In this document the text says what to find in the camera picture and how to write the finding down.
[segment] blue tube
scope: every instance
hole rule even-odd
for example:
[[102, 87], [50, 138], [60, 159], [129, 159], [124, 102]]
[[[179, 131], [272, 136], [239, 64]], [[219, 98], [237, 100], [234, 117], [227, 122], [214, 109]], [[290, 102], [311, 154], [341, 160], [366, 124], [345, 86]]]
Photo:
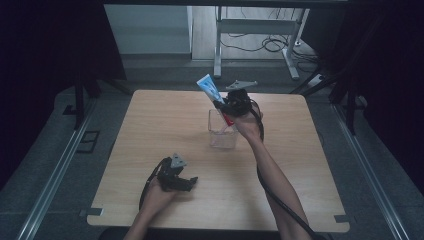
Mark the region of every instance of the blue tube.
[[218, 102], [224, 103], [224, 99], [222, 99], [209, 74], [197, 81], [197, 85], [199, 85], [199, 87], [206, 93], [206, 95], [208, 95], [212, 102], [216, 100]]

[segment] white desk frame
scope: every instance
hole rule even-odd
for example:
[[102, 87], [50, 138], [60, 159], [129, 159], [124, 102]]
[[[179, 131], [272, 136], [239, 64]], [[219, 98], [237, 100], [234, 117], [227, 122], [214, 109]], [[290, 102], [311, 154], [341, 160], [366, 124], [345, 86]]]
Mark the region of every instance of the white desk frame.
[[216, 46], [213, 75], [215, 78], [221, 77], [221, 34], [275, 34], [291, 35], [287, 49], [282, 50], [282, 54], [289, 68], [293, 80], [299, 79], [299, 73], [293, 64], [291, 55], [295, 46], [297, 36], [302, 26], [305, 9], [301, 9], [296, 20], [268, 20], [268, 19], [228, 19], [222, 18], [222, 6], [218, 7], [216, 20]]

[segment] clear plastic container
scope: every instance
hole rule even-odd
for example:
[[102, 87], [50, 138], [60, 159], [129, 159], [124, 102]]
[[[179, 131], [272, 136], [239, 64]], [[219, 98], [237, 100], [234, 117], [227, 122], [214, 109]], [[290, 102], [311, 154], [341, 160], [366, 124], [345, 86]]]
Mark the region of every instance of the clear plastic container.
[[238, 131], [233, 127], [228, 127], [227, 123], [218, 110], [209, 110], [209, 138], [211, 147], [235, 148]]

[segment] wooden table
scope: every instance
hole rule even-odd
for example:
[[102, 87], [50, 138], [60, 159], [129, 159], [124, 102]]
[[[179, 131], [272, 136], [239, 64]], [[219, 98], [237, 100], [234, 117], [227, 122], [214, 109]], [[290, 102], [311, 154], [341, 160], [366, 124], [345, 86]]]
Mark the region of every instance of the wooden table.
[[[311, 227], [347, 232], [345, 215], [305, 99], [300, 95], [249, 94], [264, 113], [265, 145], [296, 189]], [[203, 92], [139, 90], [129, 105], [92, 208], [91, 225], [130, 226], [146, 179], [163, 158], [178, 153], [188, 162], [181, 178], [198, 176], [152, 223], [153, 227], [277, 230], [256, 176], [247, 141], [234, 149], [209, 146]]]

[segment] human arm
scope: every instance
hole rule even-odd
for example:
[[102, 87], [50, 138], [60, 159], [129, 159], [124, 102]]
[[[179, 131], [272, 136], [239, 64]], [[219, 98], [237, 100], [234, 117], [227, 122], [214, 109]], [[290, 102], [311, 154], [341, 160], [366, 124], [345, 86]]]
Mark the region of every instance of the human arm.
[[[297, 193], [260, 138], [260, 130], [254, 116], [248, 113], [241, 117], [232, 118], [232, 120], [240, 134], [250, 144], [259, 172], [268, 188], [304, 222], [308, 223]], [[309, 234], [292, 216], [268, 194], [266, 194], [266, 197], [274, 214], [281, 239], [311, 239]]]
[[143, 206], [125, 235], [124, 240], [141, 240], [153, 218], [174, 199], [178, 191], [163, 191], [159, 180], [155, 177], [149, 185], [149, 190], [143, 201]]

